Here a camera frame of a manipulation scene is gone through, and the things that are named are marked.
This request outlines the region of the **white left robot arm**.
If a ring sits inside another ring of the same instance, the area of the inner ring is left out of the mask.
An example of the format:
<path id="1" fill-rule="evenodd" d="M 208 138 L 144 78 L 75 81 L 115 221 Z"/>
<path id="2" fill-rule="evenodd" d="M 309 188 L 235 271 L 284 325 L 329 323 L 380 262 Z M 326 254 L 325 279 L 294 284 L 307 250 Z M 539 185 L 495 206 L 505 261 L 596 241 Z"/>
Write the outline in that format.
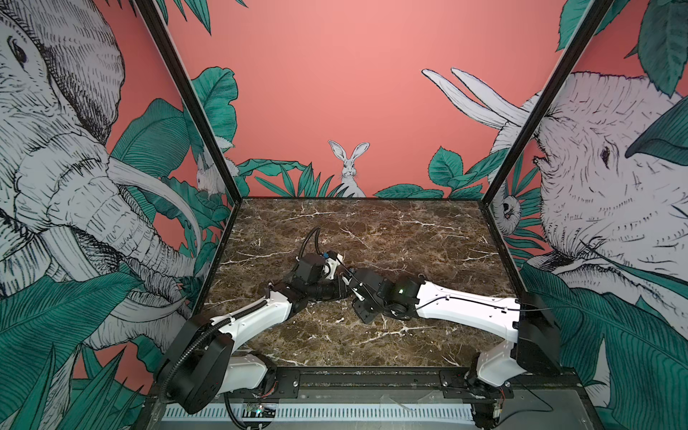
<path id="1" fill-rule="evenodd" d="M 283 281 L 269 284 L 253 304 L 220 317 L 197 315 L 187 320 L 154 373 L 159 401 L 177 403 L 195 414 L 219 394 L 246 391 L 257 399 L 274 394 L 279 378 L 272 360 L 258 353 L 234 353 L 310 303 L 348 297 L 351 291 L 337 273 L 343 260 L 333 251 L 300 257 L 296 268 Z"/>

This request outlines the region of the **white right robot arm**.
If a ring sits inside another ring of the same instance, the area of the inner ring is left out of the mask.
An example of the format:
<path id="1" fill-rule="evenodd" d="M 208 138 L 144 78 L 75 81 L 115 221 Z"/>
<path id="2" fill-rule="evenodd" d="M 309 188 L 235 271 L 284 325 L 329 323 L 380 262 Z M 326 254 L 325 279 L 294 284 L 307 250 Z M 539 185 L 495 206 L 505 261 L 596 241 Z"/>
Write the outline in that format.
<path id="1" fill-rule="evenodd" d="M 499 388 L 521 374 L 562 372 L 560 326 L 552 309 L 534 294 L 486 297 L 451 290 L 423 277 L 391 281 L 370 269 L 346 272 L 341 279 L 356 295 L 354 309 L 366 324 L 378 315 L 443 320 L 501 338 L 497 346 L 478 354 L 465 376 L 469 386 Z"/>

